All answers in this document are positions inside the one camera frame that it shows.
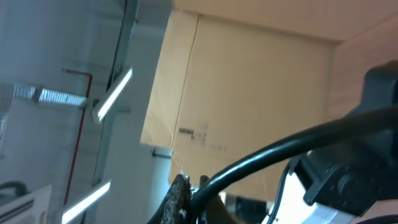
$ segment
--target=black hose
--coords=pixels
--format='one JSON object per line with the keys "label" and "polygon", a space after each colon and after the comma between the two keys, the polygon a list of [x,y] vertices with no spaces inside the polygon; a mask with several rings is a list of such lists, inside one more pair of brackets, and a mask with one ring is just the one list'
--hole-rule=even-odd
{"label": "black hose", "polygon": [[398,127],[398,106],[391,106],[331,121],[293,134],[240,159],[214,175],[193,195],[187,217],[195,219],[196,211],[202,210],[209,199],[249,174],[311,149],[396,127]]}
{"label": "black hose", "polygon": [[276,218],[276,215],[277,215],[279,207],[280,207],[280,202],[282,201],[282,196],[283,196],[284,187],[285,187],[285,181],[286,181],[287,175],[289,174],[289,170],[290,170],[290,163],[288,163],[286,165],[284,171],[282,172],[282,176],[280,177],[278,191],[276,192],[274,208],[272,209],[272,212],[269,215],[267,224],[272,224]]}
{"label": "black hose", "polygon": [[391,224],[398,223],[398,215],[383,215],[376,218],[370,218],[365,221],[361,221],[357,224]]}

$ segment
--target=black cable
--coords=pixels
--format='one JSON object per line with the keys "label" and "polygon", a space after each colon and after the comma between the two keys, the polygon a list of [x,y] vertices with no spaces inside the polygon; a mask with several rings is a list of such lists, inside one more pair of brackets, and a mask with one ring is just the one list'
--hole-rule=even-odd
{"label": "black cable", "polygon": [[195,219],[196,211],[203,209],[206,202],[218,192],[249,174],[311,149],[396,127],[398,127],[398,106],[391,106],[321,124],[277,141],[214,175],[193,195],[187,213],[188,219],[191,218],[191,220],[187,219],[187,222],[190,223],[192,219]]}
{"label": "black cable", "polygon": [[391,224],[398,223],[398,215],[383,215],[376,218],[370,218],[365,221],[361,221],[357,224]]}
{"label": "black cable", "polygon": [[272,224],[276,218],[276,215],[277,215],[279,207],[280,207],[280,202],[282,201],[282,196],[283,196],[284,187],[285,187],[285,181],[286,181],[287,175],[289,174],[289,170],[290,170],[290,163],[287,163],[287,165],[280,177],[278,191],[276,192],[274,208],[272,209],[272,212],[269,215],[267,224]]}

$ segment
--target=black tube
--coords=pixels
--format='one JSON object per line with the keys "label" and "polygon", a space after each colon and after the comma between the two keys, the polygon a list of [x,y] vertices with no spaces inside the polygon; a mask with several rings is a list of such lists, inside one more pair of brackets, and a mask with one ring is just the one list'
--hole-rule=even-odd
{"label": "black tube", "polygon": [[361,221],[357,224],[391,224],[398,223],[398,215],[383,215],[376,218],[370,218],[365,221]]}
{"label": "black tube", "polygon": [[280,207],[280,202],[282,201],[282,196],[283,196],[284,187],[285,187],[285,181],[286,181],[287,175],[289,174],[289,169],[290,169],[290,163],[288,163],[286,165],[284,171],[282,172],[282,176],[280,177],[278,191],[276,192],[274,208],[272,209],[272,212],[269,215],[267,224],[272,224],[276,218],[276,215],[277,215],[279,207]]}
{"label": "black tube", "polygon": [[230,184],[290,157],[348,138],[398,127],[398,106],[331,121],[293,134],[231,164],[214,175],[193,195],[187,217]]}

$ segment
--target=brown surface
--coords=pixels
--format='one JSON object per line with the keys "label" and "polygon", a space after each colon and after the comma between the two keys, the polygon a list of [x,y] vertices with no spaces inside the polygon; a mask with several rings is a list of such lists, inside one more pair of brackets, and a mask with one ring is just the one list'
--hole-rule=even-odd
{"label": "brown surface", "polygon": [[197,14],[180,11],[170,14],[142,130],[143,144],[172,147],[197,21]]}
{"label": "brown surface", "polygon": [[398,59],[398,14],[335,49],[328,119],[346,115],[361,100],[365,73]]}
{"label": "brown surface", "polygon": [[[201,175],[212,176],[263,146],[321,123],[332,49],[328,42],[200,17],[170,177],[183,171],[198,183]],[[180,128],[194,130],[193,137],[179,133]],[[257,172],[227,192],[274,200],[284,166]]]}
{"label": "brown surface", "polygon": [[337,41],[398,11],[397,0],[175,0],[174,4],[179,9]]}

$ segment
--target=red pipe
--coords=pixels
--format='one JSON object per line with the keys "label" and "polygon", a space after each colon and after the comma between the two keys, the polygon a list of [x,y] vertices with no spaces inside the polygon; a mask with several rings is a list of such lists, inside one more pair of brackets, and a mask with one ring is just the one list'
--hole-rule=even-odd
{"label": "red pipe", "polygon": [[[86,92],[86,97],[90,94],[90,89],[91,89],[91,83],[93,81],[93,74],[88,73],[88,72],[79,72],[75,70],[70,70],[70,69],[62,69],[63,72],[66,73],[72,73],[72,74],[77,74],[77,75],[85,75],[88,77],[88,86],[87,86],[87,92]],[[81,113],[81,118],[80,118],[80,125],[79,125],[79,132],[77,134],[77,139],[76,139],[76,146],[75,146],[75,152],[73,154],[73,160],[72,160],[72,166],[70,167],[70,173],[69,173],[69,179],[68,179],[68,185],[67,185],[67,191],[65,193],[65,199],[63,200],[63,205],[66,205],[68,202],[68,196],[69,196],[69,191],[70,191],[70,185],[72,183],[72,177],[73,177],[73,171],[75,170],[75,163],[76,163],[76,157],[77,157],[77,152],[79,150],[79,143],[80,143],[80,138],[81,138],[81,131],[83,130],[83,123],[85,122],[85,115],[86,115],[86,108],[83,108],[83,112]]]}

